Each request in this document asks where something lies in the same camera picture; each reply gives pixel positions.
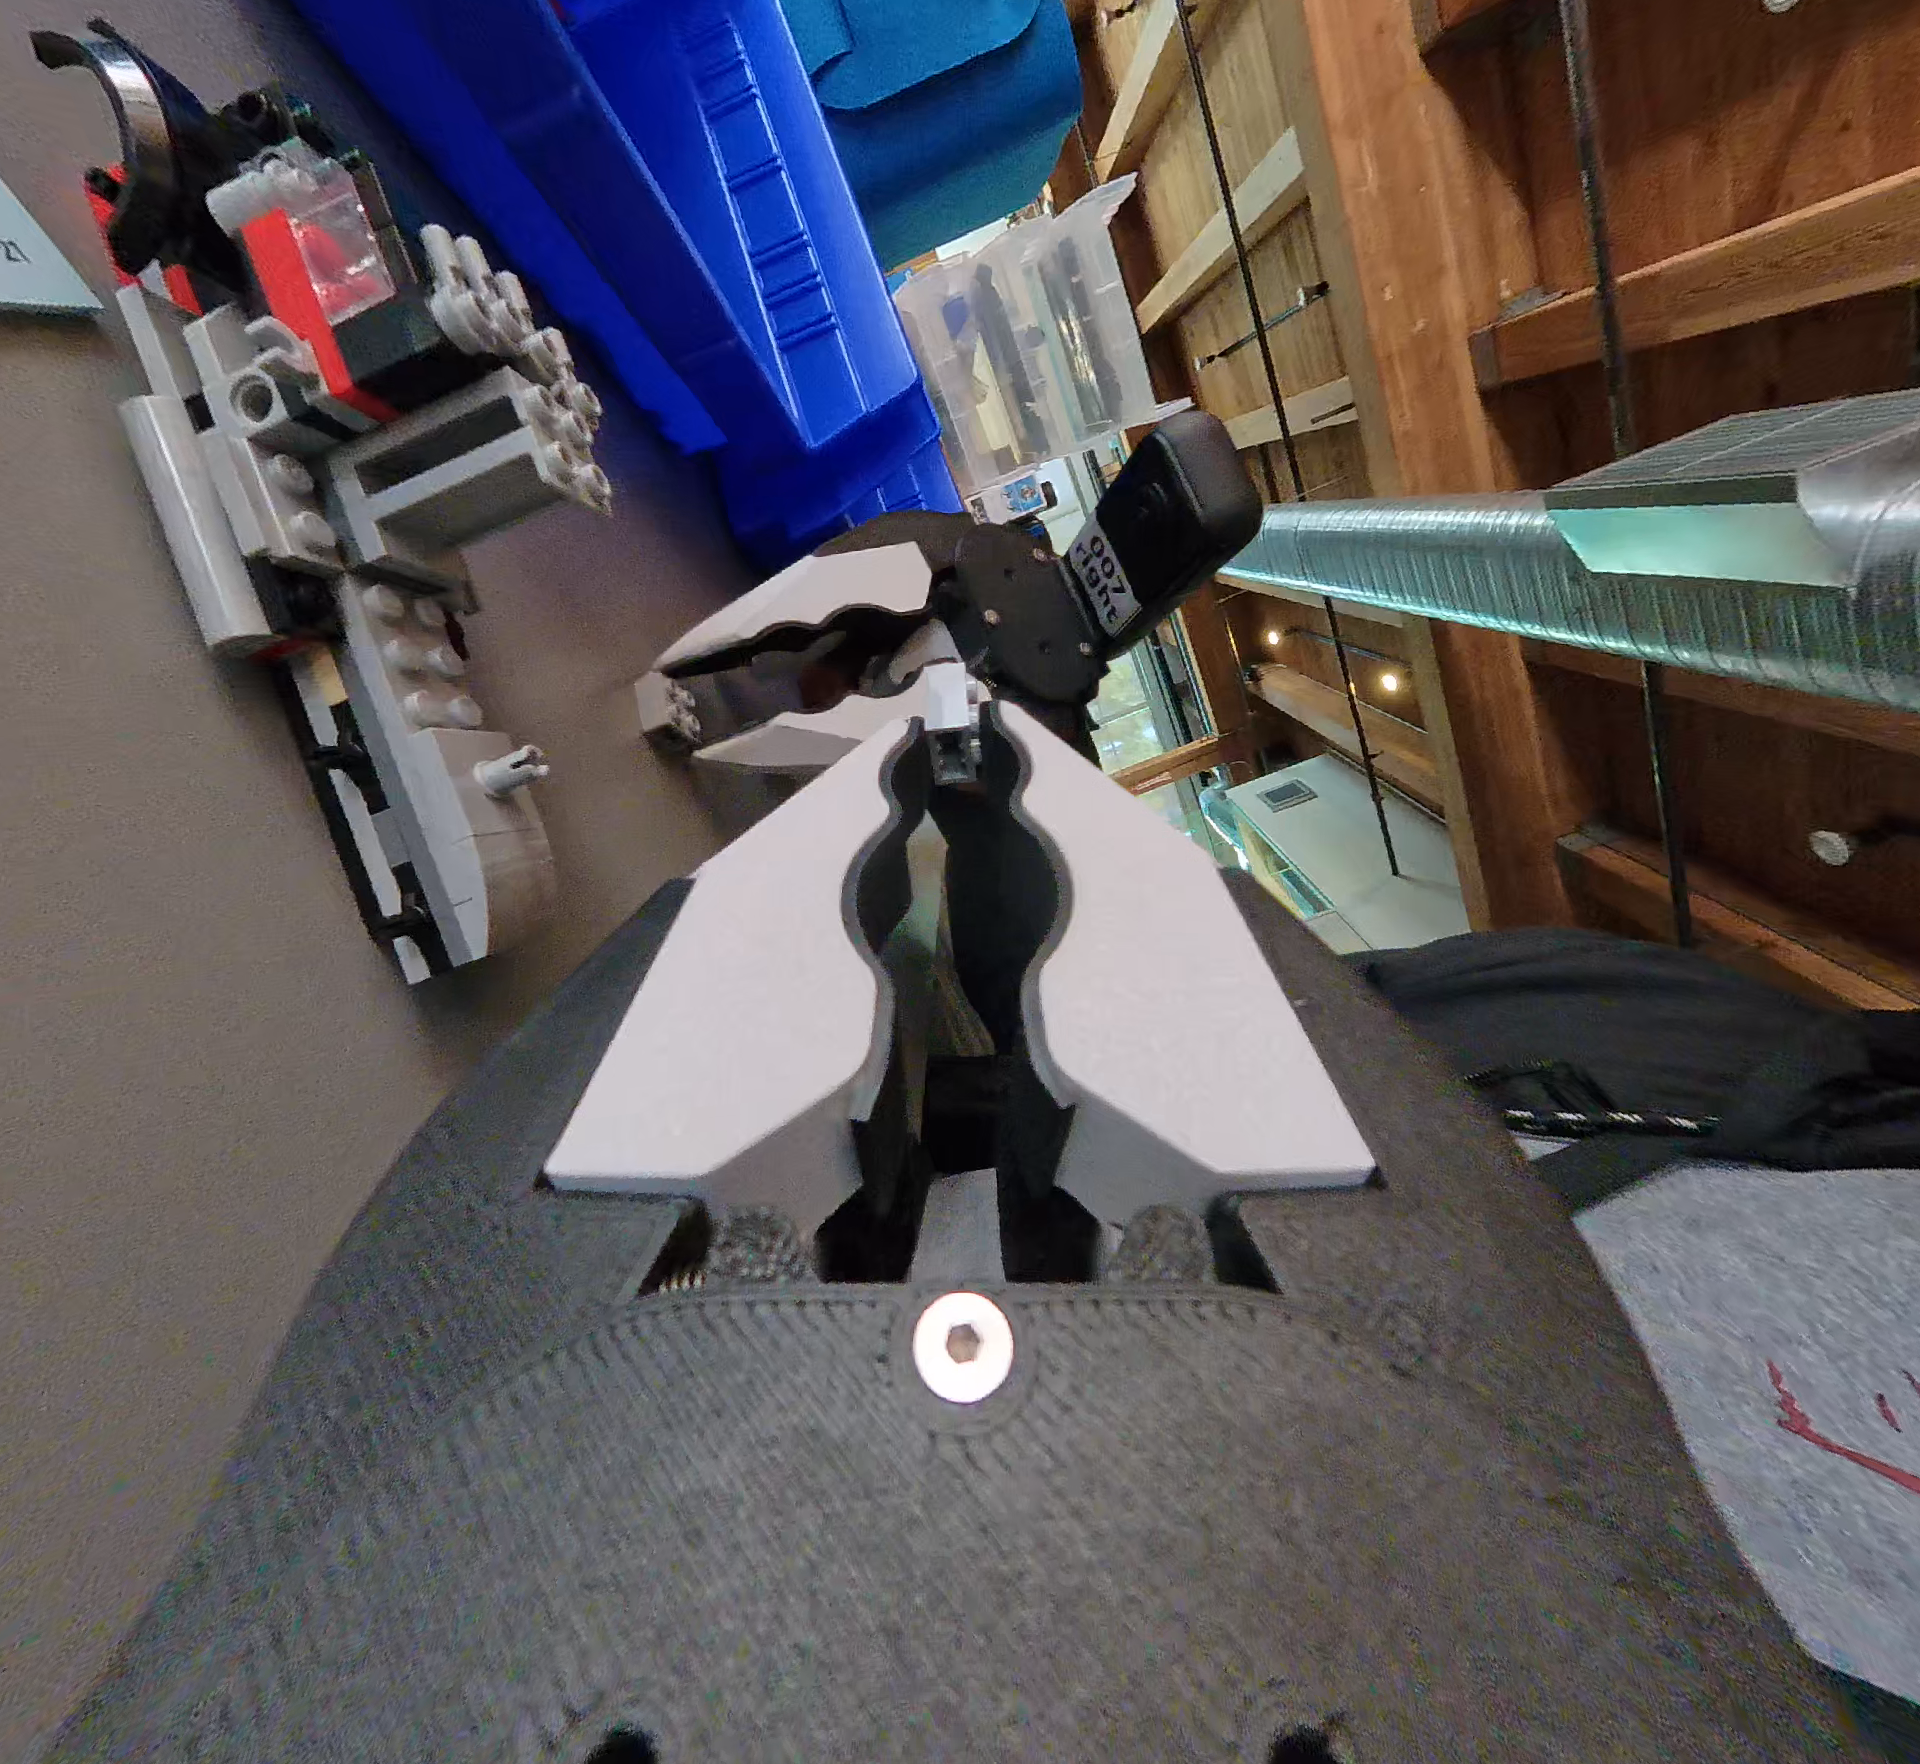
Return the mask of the grey desk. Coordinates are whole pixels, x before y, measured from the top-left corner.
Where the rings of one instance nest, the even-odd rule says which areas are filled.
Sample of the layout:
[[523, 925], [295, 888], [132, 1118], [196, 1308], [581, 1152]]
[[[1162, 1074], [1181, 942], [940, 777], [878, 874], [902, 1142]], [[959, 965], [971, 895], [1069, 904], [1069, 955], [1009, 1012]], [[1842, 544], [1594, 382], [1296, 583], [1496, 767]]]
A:
[[6, 315], [6, 1760], [163, 1581], [313, 1276], [494, 1043], [781, 788], [662, 761], [633, 681], [745, 592], [707, 459], [596, 345], [613, 516], [469, 550], [476, 681], [552, 755], [552, 919], [404, 986], [271, 681], [204, 649], [115, 408], [119, 315]]

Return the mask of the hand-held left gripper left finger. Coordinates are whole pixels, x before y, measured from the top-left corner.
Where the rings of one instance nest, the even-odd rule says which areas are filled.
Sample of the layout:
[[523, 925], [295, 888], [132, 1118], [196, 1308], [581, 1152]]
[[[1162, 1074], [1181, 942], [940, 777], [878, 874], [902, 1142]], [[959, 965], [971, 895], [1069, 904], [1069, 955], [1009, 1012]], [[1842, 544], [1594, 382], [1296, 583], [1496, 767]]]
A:
[[691, 874], [543, 1160], [555, 1191], [836, 1213], [860, 1189], [896, 994], [856, 888], [901, 856], [921, 747], [921, 722], [882, 727]]

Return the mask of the silver ventilation duct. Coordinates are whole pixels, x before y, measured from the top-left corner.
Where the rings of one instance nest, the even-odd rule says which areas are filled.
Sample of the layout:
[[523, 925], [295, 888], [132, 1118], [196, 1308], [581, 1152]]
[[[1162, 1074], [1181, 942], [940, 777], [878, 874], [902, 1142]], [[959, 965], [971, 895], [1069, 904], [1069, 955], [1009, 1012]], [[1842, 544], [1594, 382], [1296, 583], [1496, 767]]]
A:
[[1271, 508], [1219, 575], [1916, 710], [1916, 392], [1721, 417], [1545, 491]]

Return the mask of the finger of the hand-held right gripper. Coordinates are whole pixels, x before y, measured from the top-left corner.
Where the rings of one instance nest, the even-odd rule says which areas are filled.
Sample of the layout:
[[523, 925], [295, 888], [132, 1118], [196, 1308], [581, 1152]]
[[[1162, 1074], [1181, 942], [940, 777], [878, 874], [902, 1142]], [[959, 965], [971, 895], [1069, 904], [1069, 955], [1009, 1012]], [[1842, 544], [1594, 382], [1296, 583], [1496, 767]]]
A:
[[955, 722], [963, 662], [905, 654], [856, 666], [851, 654], [770, 654], [719, 677], [737, 728], [701, 742], [696, 767], [761, 773], [818, 773], [897, 722]]
[[762, 654], [843, 641], [867, 662], [931, 616], [935, 570], [915, 544], [807, 554], [727, 602], [654, 658], [674, 678], [742, 672]]

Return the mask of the blue plastic bin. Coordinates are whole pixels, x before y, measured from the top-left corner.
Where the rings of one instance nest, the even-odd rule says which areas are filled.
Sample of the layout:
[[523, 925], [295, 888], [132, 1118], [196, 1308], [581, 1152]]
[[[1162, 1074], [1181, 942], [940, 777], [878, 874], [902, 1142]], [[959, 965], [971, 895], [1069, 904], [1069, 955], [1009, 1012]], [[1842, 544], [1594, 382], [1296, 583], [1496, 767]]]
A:
[[291, 4], [670, 442], [781, 438], [729, 290], [738, 237], [680, 63], [687, 0]]
[[896, 509], [959, 509], [919, 364], [779, 0], [630, 0], [572, 33], [719, 303], [641, 319], [721, 431], [765, 570]]

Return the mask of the clear plastic storage box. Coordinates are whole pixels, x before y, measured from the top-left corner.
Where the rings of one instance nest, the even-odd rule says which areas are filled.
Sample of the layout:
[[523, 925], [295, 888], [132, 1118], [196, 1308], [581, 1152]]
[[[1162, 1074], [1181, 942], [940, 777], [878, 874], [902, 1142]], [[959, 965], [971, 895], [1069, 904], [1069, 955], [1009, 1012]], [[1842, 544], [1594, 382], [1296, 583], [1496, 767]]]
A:
[[967, 256], [911, 273], [896, 293], [962, 497], [1166, 411], [1111, 241], [1136, 182], [1117, 178], [1061, 213], [1003, 227]]

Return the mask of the grey black toy brick model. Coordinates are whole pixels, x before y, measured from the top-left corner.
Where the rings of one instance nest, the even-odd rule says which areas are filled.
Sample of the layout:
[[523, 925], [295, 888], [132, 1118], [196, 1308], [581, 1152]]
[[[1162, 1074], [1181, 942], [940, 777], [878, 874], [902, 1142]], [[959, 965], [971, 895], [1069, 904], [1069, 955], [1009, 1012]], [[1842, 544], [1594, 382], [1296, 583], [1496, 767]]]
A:
[[406, 227], [358, 150], [280, 84], [206, 108], [95, 19], [37, 30], [109, 99], [85, 174], [146, 388], [119, 408], [210, 654], [258, 662], [354, 909], [408, 986], [556, 904], [550, 757], [469, 681], [466, 550], [555, 508], [608, 516], [602, 402], [521, 281]]

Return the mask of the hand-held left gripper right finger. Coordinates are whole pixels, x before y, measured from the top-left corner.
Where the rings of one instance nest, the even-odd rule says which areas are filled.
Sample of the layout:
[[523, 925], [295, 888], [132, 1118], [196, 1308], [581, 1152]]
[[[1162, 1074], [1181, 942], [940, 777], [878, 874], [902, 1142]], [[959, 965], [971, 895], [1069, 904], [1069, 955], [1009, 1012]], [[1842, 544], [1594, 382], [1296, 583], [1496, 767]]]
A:
[[1053, 1183], [1108, 1225], [1366, 1185], [1376, 1156], [1228, 878], [1041, 722], [989, 723], [1057, 895], [1021, 975], [1038, 1081], [1071, 1114]]

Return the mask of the person's grey sweatshirt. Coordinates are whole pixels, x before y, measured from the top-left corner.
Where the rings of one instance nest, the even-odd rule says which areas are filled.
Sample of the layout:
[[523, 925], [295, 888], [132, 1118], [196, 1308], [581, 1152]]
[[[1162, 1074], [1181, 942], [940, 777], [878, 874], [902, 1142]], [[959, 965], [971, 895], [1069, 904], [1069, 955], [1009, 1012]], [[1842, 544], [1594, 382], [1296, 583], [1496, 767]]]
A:
[[1574, 1222], [1787, 1628], [1915, 1700], [1916, 1175], [1691, 1163]]

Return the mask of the small grey toy brick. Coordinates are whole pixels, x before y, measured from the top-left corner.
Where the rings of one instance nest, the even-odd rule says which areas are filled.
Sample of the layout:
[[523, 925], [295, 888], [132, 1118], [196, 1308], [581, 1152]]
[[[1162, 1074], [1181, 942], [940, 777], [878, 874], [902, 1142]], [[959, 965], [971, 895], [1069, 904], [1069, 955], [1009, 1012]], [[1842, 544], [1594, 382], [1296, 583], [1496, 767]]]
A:
[[952, 661], [925, 669], [919, 685], [931, 781], [948, 789], [977, 785], [981, 686]]

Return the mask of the toy brick instruction booklet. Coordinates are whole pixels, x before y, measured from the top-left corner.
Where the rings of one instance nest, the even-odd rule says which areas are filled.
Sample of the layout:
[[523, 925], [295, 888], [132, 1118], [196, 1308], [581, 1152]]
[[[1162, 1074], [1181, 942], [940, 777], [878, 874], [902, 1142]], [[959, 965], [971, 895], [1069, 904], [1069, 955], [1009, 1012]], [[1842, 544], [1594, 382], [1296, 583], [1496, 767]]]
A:
[[98, 293], [65, 262], [27, 204], [2, 182], [2, 287], [6, 315], [95, 318]]

